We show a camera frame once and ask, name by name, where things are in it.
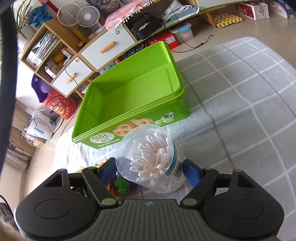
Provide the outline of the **pink fringed cloth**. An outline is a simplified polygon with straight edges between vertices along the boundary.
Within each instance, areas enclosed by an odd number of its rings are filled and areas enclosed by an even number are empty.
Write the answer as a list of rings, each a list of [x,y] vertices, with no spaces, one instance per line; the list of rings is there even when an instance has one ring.
[[[148,5],[150,5],[148,0],[136,0],[122,6],[107,17],[104,25],[105,28],[108,31],[114,31],[117,27],[122,25],[122,23],[129,20],[131,16]]]

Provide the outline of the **purple toy grapes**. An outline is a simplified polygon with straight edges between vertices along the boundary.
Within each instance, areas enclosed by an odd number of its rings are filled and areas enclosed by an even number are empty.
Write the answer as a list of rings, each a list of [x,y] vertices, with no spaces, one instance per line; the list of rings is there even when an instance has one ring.
[[[114,195],[125,195],[136,190],[137,184],[128,181],[120,174],[114,176],[108,185],[109,191]]]

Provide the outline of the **grey checked floor mat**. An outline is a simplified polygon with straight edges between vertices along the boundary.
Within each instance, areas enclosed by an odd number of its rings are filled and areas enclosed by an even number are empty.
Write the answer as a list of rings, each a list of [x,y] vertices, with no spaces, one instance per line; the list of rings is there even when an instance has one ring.
[[[176,62],[189,116],[163,128],[200,167],[241,169],[283,207],[278,237],[295,239],[295,68],[253,37]],[[95,149],[59,140],[56,168],[70,172],[115,156],[120,142]]]

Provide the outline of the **red cardboard box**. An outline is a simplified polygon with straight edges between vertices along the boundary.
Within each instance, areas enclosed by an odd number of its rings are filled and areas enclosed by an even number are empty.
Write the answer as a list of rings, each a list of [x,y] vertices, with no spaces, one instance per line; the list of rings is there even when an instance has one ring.
[[[159,42],[159,41],[166,42],[171,50],[173,50],[179,46],[179,43],[178,43],[176,37],[170,31],[155,34],[152,37],[148,38],[145,41],[145,43],[146,43],[146,46],[148,47],[148,46],[150,46],[156,42]]]

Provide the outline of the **cat picture frame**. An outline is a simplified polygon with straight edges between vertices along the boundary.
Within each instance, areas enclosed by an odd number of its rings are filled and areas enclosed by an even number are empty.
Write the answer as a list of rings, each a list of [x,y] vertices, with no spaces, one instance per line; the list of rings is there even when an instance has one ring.
[[[96,7],[104,17],[111,15],[113,12],[126,5],[126,1],[121,0],[87,0],[90,5]]]

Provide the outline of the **potted green plant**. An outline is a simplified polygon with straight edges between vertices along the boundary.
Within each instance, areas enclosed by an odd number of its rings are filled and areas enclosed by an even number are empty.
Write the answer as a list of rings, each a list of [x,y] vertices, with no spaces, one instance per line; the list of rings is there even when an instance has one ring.
[[[29,23],[29,14],[32,10],[31,1],[22,1],[17,9],[13,8],[17,32],[26,40],[31,39],[36,30]]]

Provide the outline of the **blue plush toy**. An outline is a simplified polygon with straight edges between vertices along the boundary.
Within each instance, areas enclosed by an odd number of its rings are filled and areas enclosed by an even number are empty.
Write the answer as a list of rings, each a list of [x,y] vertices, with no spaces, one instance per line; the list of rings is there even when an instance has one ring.
[[[35,27],[41,26],[44,22],[51,20],[52,17],[48,16],[48,13],[45,11],[46,5],[38,6],[34,8],[28,16],[28,24],[35,24]]]

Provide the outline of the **clear cotton swab jar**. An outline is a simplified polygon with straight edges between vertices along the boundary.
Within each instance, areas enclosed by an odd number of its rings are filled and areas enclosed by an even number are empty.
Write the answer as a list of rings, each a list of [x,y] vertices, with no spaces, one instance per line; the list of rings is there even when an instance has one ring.
[[[123,178],[156,193],[171,193],[185,182],[185,155],[163,128],[148,124],[129,131],[115,162]]]

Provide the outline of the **white round fan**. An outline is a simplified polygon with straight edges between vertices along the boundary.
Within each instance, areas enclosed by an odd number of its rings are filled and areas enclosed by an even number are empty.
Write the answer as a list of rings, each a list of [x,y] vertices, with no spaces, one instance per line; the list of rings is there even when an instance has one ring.
[[[85,6],[81,8],[76,15],[77,23],[81,27],[90,28],[95,26],[96,30],[88,37],[89,39],[92,39],[102,27],[99,22],[99,17],[99,11],[94,6]]]

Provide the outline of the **clear plastic storage bin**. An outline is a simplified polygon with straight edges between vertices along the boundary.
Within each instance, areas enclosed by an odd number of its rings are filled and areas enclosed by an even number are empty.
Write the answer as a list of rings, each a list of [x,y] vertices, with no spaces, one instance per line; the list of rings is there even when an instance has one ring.
[[[192,27],[191,23],[184,23],[179,27],[176,27],[174,29],[169,29],[169,31],[175,36],[175,39],[177,40],[177,42],[181,44],[184,41],[190,40],[194,37],[191,27]]]

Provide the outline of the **white decorative box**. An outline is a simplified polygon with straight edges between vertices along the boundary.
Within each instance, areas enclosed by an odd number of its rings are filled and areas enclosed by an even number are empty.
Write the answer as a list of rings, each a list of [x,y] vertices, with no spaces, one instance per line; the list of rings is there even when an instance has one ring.
[[[268,5],[259,1],[233,4],[234,11],[255,21],[269,19]]]

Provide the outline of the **long wooden tv bench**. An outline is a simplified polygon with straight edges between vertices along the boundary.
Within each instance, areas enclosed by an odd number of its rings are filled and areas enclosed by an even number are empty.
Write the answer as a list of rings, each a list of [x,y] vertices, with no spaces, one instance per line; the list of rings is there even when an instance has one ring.
[[[131,31],[133,23],[138,18],[140,18],[145,13],[152,14],[159,20],[159,24],[152,25],[152,31],[150,31],[149,35],[146,36],[148,39],[149,37],[164,31],[175,24],[197,15],[208,14],[212,11],[225,8],[230,4],[249,3],[249,1],[179,1],[179,3],[182,5],[191,6],[195,11],[171,21],[164,21],[161,18],[161,15],[165,12],[165,10],[170,7],[171,1],[140,1],[139,3],[141,5],[137,5],[132,9],[128,16],[123,20],[122,25]]]

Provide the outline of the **yellow egg tray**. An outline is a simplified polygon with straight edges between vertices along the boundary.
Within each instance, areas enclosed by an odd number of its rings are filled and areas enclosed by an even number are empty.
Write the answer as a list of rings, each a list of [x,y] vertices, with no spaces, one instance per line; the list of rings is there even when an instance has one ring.
[[[210,21],[208,16],[204,18],[204,21],[209,24],[213,23],[217,28],[224,28],[232,24],[243,22],[243,19],[241,17],[230,13],[219,12],[210,14],[210,16],[212,17],[212,22]]]

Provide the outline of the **white paper bag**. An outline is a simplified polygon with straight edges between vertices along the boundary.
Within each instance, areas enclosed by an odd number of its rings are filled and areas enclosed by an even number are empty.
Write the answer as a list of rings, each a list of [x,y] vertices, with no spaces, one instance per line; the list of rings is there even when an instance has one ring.
[[[55,126],[55,121],[35,109],[24,128],[28,135],[50,140],[55,130]]]

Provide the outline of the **white fan grille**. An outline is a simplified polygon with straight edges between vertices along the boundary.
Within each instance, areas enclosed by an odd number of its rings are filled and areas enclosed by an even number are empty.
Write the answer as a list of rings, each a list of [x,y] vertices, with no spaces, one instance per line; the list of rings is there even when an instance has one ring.
[[[58,10],[57,20],[65,27],[72,27],[77,24],[76,16],[80,9],[78,4],[65,4]]]

